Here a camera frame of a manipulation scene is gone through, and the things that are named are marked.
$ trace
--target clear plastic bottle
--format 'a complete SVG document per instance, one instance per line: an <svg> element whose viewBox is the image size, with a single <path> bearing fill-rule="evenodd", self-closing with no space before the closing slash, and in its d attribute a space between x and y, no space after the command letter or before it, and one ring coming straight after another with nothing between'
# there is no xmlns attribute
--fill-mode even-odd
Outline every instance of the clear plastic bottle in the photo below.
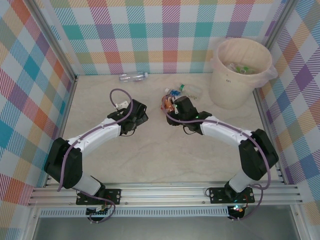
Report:
<svg viewBox="0 0 320 240"><path fill-rule="evenodd" d="M181 92L180 92L180 91L174 90L174 89L171 89L171 88L166 88L166 89L164 90L164 92L165 92L166 94L168 94L168 95L175 96L175 97L181 96Z"/></svg>
<svg viewBox="0 0 320 240"><path fill-rule="evenodd" d="M182 92L182 95L194 100L198 100L202 96L202 89L192 84L181 83L178 85L178 89Z"/></svg>
<svg viewBox="0 0 320 240"><path fill-rule="evenodd" d="M120 83L137 82L148 77L147 72L130 72L119 75Z"/></svg>

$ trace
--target plastic bag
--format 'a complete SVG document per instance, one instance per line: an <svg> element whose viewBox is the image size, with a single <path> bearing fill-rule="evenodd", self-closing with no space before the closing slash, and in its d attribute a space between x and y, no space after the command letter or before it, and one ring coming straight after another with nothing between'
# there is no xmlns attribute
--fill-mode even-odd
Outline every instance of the plastic bag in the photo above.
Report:
<svg viewBox="0 0 320 240"><path fill-rule="evenodd" d="M234 72L226 67L231 63L248 66L258 73L244 75ZM237 79L253 88L260 88L269 80L278 77L269 50L260 43L246 38L218 40L213 48L211 65L214 71L228 74L231 79Z"/></svg>

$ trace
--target colorful plaid wallpaper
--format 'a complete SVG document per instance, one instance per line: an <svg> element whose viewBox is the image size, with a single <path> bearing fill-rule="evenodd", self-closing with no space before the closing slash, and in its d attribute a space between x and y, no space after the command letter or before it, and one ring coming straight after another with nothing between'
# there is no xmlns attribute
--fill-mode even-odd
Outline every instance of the colorful plaid wallpaper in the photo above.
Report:
<svg viewBox="0 0 320 240"><path fill-rule="evenodd" d="M271 53L279 78L260 95L291 184L320 239L320 1L300 0Z"/></svg>
<svg viewBox="0 0 320 240"><path fill-rule="evenodd" d="M265 43L286 0L36 2L74 71L97 75L211 72L216 39Z"/></svg>
<svg viewBox="0 0 320 240"><path fill-rule="evenodd" d="M18 239L72 79L22 0L0 0L0 240Z"/></svg>

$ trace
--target metal vent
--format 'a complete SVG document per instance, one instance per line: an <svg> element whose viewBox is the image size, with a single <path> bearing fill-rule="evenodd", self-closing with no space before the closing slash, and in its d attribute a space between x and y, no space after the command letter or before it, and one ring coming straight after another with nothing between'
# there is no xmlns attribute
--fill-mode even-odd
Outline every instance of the metal vent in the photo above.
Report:
<svg viewBox="0 0 320 240"><path fill-rule="evenodd" d="M118 207L113 217L227 217L226 206L206 207ZM88 217L86 208L43 208L40 218L80 218Z"/></svg>

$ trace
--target cable connector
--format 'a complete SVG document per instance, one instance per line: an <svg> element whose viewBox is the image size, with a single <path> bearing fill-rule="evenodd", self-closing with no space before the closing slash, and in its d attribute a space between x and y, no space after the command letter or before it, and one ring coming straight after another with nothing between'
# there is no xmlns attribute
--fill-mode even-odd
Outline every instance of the cable connector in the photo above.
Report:
<svg viewBox="0 0 320 240"><path fill-rule="evenodd" d="M123 101L123 102L121 102L119 104L117 104L117 103L115 104L115 108L117 110L126 109L128 106L129 106L128 101Z"/></svg>

